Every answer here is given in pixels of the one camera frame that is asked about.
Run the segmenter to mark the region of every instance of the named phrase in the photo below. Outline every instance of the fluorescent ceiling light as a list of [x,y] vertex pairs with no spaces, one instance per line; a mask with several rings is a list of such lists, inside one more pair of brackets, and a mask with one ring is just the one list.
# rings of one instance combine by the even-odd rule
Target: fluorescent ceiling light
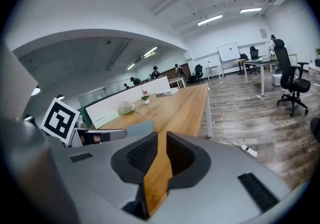
[[202,25],[202,24],[205,24],[205,23],[208,23],[208,22],[212,22],[212,21],[217,20],[217,19],[220,19],[220,18],[222,18],[222,17],[223,17],[223,16],[222,16],[222,14],[221,14],[221,15],[219,15],[219,16],[215,16],[215,17],[212,17],[212,18],[208,18],[208,19],[206,19],[206,20],[204,20],[204,21],[199,22],[199,23],[198,23],[198,26],[200,26],[200,25]]
[[244,9],[244,10],[241,10],[240,13],[259,12],[261,9],[262,9],[262,8]]
[[146,57],[147,55],[149,55],[150,53],[152,53],[154,50],[156,50],[158,47],[154,47],[153,49],[151,49],[150,51],[148,51],[145,55],[143,55],[144,57]]
[[26,114],[26,115],[24,116],[24,121],[28,121],[28,120],[30,120],[31,118],[32,118],[31,115]]
[[33,90],[33,92],[32,92],[32,94],[31,94],[31,96],[33,96],[33,95],[36,95],[36,94],[38,94],[38,93],[40,93],[40,88],[39,88],[39,86],[37,86],[36,88],[34,88],[34,90]]
[[131,69],[134,65],[136,64],[133,63],[130,67],[127,68],[127,70]]
[[63,100],[65,98],[65,96],[63,96],[62,94],[59,94],[57,97],[56,97],[59,101]]

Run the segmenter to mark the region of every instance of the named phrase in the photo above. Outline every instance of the black vent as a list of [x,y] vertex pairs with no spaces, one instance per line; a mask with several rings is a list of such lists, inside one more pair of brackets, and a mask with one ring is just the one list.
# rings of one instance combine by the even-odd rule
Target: black vent
[[238,179],[263,213],[279,202],[252,173],[242,174]]
[[158,138],[153,137],[126,155],[128,163],[147,174],[158,153]]
[[75,162],[79,162],[79,161],[85,160],[87,158],[92,158],[92,157],[93,157],[93,155],[90,153],[83,153],[83,154],[77,154],[77,155],[70,156],[70,159],[71,159],[72,163],[75,163]]

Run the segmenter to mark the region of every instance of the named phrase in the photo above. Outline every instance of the white partition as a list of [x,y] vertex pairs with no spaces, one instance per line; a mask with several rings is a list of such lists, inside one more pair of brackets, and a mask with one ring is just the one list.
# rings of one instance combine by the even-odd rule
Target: white partition
[[[170,89],[168,78],[166,76],[147,82],[144,86],[149,94],[155,94]],[[85,110],[94,124],[96,121],[106,117],[108,112],[118,110],[119,102],[135,102],[142,96],[142,86],[139,85],[92,104],[86,107]]]

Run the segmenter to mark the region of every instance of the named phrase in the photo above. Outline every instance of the power strip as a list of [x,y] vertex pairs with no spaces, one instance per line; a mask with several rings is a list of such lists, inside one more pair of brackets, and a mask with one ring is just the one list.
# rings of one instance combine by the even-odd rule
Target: power strip
[[241,150],[246,152],[248,155],[252,156],[253,158],[256,158],[258,156],[258,153],[256,151],[254,151],[252,148],[246,145],[242,145]]

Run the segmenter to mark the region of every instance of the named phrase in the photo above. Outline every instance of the black slot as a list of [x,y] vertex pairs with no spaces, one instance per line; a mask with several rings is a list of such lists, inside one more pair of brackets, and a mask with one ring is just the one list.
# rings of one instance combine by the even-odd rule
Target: black slot
[[75,163],[75,162],[79,162],[79,161],[85,160],[87,158],[92,158],[92,157],[93,157],[93,155],[90,153],[83,153],[83,154],[77,154],[77,155],[70,156],[70,159],[71,159],[72,163]]
[[263,213],[279,202],[252,173],[242,174],[238,179]]

